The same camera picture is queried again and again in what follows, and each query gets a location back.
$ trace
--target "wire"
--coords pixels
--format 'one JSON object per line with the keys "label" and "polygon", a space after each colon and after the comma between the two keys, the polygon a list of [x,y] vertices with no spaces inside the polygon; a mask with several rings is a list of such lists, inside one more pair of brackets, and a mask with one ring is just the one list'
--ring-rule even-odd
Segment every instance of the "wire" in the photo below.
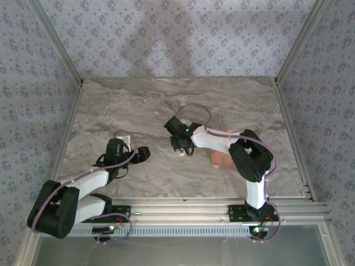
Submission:
{"label": "wire", "polygon": [[[130,235],[131,235],[131,232],[132,232],[132,228],[133,228],[133,223],[132,223],[132,220],[125,214],[123,213],[118,213],[118,212],[115,212],[115,213],[108,213],[108,214],[102,214],[102,215],[97,215],[97,216],[93,216],[91,217],[90,219],[93,220],[93,219],[97,219],[97,218],[104,218],[104,217],[109,217],[109,216],[119,216],[119,218],[123,217],[123,218],[126,218],[127,221],[129,222],[129,230],[127,232],[127,234],[124,236],[124,237],[121,237],[121,238],[118,238],[118,237],[112,237],[108,234],[101,234],[98,236],[98,244],[100,243],[103,243],[104,245],[106,244],[115,244],[115,243],[119,243],[125,239],[127,239]],[[110,241],[107,241],[107,242],[102,242],[100,241],[100,238],[102,237],[108,237],[110,238],[111,240]]]}
{"label": "wire", "polygon": [[264,216],[264,219],[262,220],[262,222],[261,222],[261,224],[259,225],[259,227],[262,227],[262,225],[266,222],[266,218],[269,218],[270,219],[270,221],[271,221],[271,225],[273,225],[273,219],[272,219],[272,217],[270,216],[270,214],[265,214],[265,216]]}
{"label": "wire", "polygon": [[189,104],[185,104],[184,106],[182,106],[176,113],[175,113],[175,116],[177,116],[185,107],[187,106],[197,106],[197,107],[201,107],[203,108],[204,110],[207,111],[207,113],[209,114],[209,118],[207,120],[207,122],[205,123],[204,127],[205,127],[205,131],[212,135],[212,136],[216,136],[216,137],[225,137],[225,138],[233,138],[233,139],[243,139],[243,140],[249,140],[249,141],[252,141],[254,143],[257,143],[261,146],[263,146],[264,148],[266,148],[272,155],[273,155],[273,158],[275,158],[275,165],[273,167],[273,169],[266,174],[265,178],[264,178],[264,198],[265,198],[265,202],[269,205],[271,205],[276,213],[277,213],[277,218],[278,218],[278,225],[277,225],[277,229],[276,229],[276,232],[274,233],[273,236],[271,236],[270,238],[264,240],[264,239],[261,239],[259,237],[252,237],[252,239],[255,239],[255,240],[258,240],[258,241],[262,241],[262,242],[265,242],[265,241],[270,241],[272,239],[275,238],[275,236],[278,234],[278,232],[280,231],[280,226],[281,226],[281,217],[280,217],[280,212],[278,211],[276,205],[272,202],[270,202],[268,200],[268,194],[267,194],[267,187],[268,187],[268,181],[269,181],[269,177],[277,170],[278,168],[278,165],[279,165],[279,161],[278,161],[278,157],[277,157],[277,154],[273,151],[273,149],[271,147],[269,147],[269,145],[263,143],[262,141],[259,141],[259,140],[256,140],[256,139],[253,139],[252,137],[247,137],[247,136],[241,136],[241,135],[226,135],[226,134],[218,134],[218,133],[214,133],[214,132],[211,132],[208,130],[208,124],[209,122],[211,121],[212,119],[212,114],[210,112],[210,110],[205,107],[204,105],[202,104],[198,104],[198,103],[189,103]]}
{"label": "wire", "polygon": [[186,152],[186,154],[188,155],[188,156],[192,156],[192,155],[194,155],[194,151],[195,151],[195,148],[192,148],[191,149],[191,152],[190,152],[190,148],[188,148],[188,149],[184,149],[185,150],[185,152]]}
{"label": "wire", "polygon": [[58,193],[59,190],[61,190],[63,187],[69,185],[69,184],[72,184],[72,183],[75,183],[83,178],[85,178],[87,175],[91,174],[91,173],[95,173],[95,172],[98,172],[98,171],[102,171],[102,170],[106,170],[106,169],[110,169],[110,168],[115,168],[115,167],[120,167],[122,165],[125,165],[126,163],[128,163],[130,160],[132,160],[132,158],[135,156],[135,154],[138,152],[138,147],[137,147],[137,143],[136,141],[134,140],[134,152],[132,153],[132,155],[127,159],[125,160],[124,162],[121,162],[117,165],[111,165],[111,166],[104,166],[104,167],[101,167],[101,168],[96,168],[96,169],[93,169],[93,170],[90,170],[90,171],[87,171],[85,173],[82,173],[81,175],[77,176],[76,178],[72,179],[72,180],[69,180],[65,183],[62,183],[59,187],[57,187],[55,190],[53,190],[53,192],[48,196],[48,198],[46,199],[46,201],[44,201],[43,205],[41,206],[41,208],[39,209],[37,215],[35,216],[34,220],[33,220],[33,223],[32,223],[32,226],[31,226],[31,230],[33,233],[39,233],[36,231],[36,225],[37,225],[37,222],[40,218],[40,216],[42,215],[44,209],[46,208],[47,204],[51,201],[51,199]]}
{"label": "wire", "polygon": [[126,173],[124,175],[115,177],[114,179],[120,179],[120,178],[125,177],[128,174],[128,166],[126,167],[126,169],[127,169],[127,171],[126,171]]}
{"label": "wire", "polygon": [[123,146],[127,149],[127,151],[130,151],[126,143],[123,143]]}

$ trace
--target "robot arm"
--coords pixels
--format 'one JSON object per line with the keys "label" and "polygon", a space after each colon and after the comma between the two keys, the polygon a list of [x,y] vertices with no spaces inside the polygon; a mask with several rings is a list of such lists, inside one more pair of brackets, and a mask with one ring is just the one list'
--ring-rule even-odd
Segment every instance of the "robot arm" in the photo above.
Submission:
{"label": "robot arm", "polygon": [[[111,199],[97,193],[90,194],[93,190],[103,187],[118,177],[120,169],[127,169],[129,164],[136,164],[146,161],[150,156],[148,147],[139,147],[132,159],[120,167],[107,168],[101,167],[115,166],[125,162],[135,151],[123,152],[123,147],[128,146],[121,139],[110,139],[106,147],[106,153],[101,155],[91,168],[91,173],[81,180],[77,180],[61,188],[58,193],[46,204],[44,211],[38,219],[35,229],[37,231],[50,234],[57,238],[64,238],[71,231],[73,226],[79,222],[93,216],[112,213]],[[48,197],[56,190],[61,183],[53,180],[47,181],[29,214],[27,226],[32,227],[37,213],[45,204]]]}
{"label": "robot arm", "polygon": [[260,141],[253,131],[245,130],[241,134],[233,133],[225,137],[223,131],[208,129],[197,123],[187,126],[175,116],[164,127],[172,134],[170,141],[175,151],[203,147],[231,155],[247,183],[247,207],[259,210],[265,205],[264,178],[273,157],[263,146],[236,137],[246,136]]}

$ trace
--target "black mounting bracket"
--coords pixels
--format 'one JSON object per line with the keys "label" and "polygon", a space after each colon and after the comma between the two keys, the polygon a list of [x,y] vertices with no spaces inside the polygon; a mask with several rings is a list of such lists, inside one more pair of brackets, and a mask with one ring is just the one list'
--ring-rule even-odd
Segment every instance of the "black mounting bracket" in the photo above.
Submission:
{"label": "black mounting bracket", "polygon": [[[112,205],[112,209],[110,212],[105,213],[105,214],[110,214],[110,213],[122,213],[127,215],[128,217],[131,216],[131,206],[129,205]],[[82,223],[119,223],[119,217],[121,216],[107,216],[104,218],[97,218],[97,219],[87,219],[83,221]],[[128,223],[128,220],[124,217],[122,218],[123,223]]]}
{"label": "black mounting bracket", "polygon": [[170,142],[174,151],[182,151],[195,148],[191,139],[194,131],[201,124],[192,123],[190,126],[183,124],[176,116],[173,116],[165,125],[164,128],[172,135]]}
{"label": "black mounting bracket", "polygon": [[227,214],[231,223],[236,222],[277,222],[278,216],[275,209],[265,203],[259,210],[250,209],[251,207],[246,204],[241,205],[228,205]]}

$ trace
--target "blue floral wallpaper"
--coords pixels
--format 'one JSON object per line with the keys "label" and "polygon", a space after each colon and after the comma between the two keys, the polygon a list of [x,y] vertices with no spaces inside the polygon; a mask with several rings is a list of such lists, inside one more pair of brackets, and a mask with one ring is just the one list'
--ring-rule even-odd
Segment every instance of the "blue floral wallpaper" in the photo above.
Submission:
{"label": "blue floral wallpaper", "polygon": [[78,89],[26,1],[0,1],[0,265],[12,265]]}
{"label": "blue floral wallpaper", "polygon": [[333,0],[281,84],[317,198],[355,265],[355,2]]}
{"label": "blue floral wallpaper", "polygon": [[276,76],[315,0],[42,0],[84,78]]}

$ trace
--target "metal extrusion frame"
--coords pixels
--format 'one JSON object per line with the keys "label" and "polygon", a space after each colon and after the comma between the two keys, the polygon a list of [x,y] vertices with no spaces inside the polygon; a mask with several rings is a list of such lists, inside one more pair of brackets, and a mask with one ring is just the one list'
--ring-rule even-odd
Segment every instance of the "metal extrusion frame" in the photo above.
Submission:
{"label": "metal extrusion frame", "polygon": [[293,64],[295,63],[298,55],[301,53],[306,41],[313,33],[318,21],[322,17],[324,10],[329,5],[330,0],[316,0],[312,9],[308,13],[307,18],[303,22],[293,45],[288,52],[286,59],[280,67],[280,71],[277,73],[276,80],[278,84],[282,84],[285,81],[287,74],[291,71]]}
{"label": "metal extrusion frame", "polygon": [[[337,253],[337,246],[332,242],[333,236],[327,226],[327,221],[330,221],[329,212],[324,202],[312,202],[304,197],[274,197],[270,200],[280,211],[282,226],[317,225],[329,264],[331,266],[345,265]],[[176,232],[187,234],[187,236],[245,237],[250,235],[249,226],[257,224],[230,223],[227,214],[228,205],[243,204],[244,201],[244,198],[115,198],[113,204],[131,205],[134,234],[138,237],[185,236],[176,234]],[[119,228],[120,224],[80,223],[67,237],[92,237],[93,227],[105,226]],[[128,231],[125,229],[127,227],[121,227],[114,236],[124,235]],[[192,229],[192,232],[191,230],[190,233],[185,232],[185,228]],[[37,242],[31,241],[29,244],[30,247],[24,254],[25,259],[21,264],[16,265],[32,265]]]}
{"label": "metal extrusion frame", "polygon": [[78,84],[81,84],[80,75],[70,58],[64,44],[60,40],[58,33],[55,31],[50,18],[48,17],[46,11],[44,10],[40,0],[27,0],[28,5],[31,7],[33,13],[38,19],[39,24],[42,26],[43,30],[47,34],[48,39],[52,43],[53,48],[57,51],[59,58],[61,59],[63,65],[66,67],[68,73],[72,79]]}
{"label": "metal extrusion frame", "polygon": [[280,105],[283,119],[285,120],[286,123],[287,133],[288,133],[288,137],[290,138],[292,150],[293,153],[295,154],[296,164],[300,171],[303,185],[305,186],[305,192],[306,194],[309,193],[311,199],[317,201],[315,189],[313,187],[312,181],[310,179],[310,174],[308,173],[308,169],[306,167],[306,160],[301,152],[300,143],[298,141],[298,138],[296,137],[297,134],[295,128],[293,127],[290,111],[286,105],[285,96],[280,86],[275,85],[274,88],[275,88],[278,103]]}

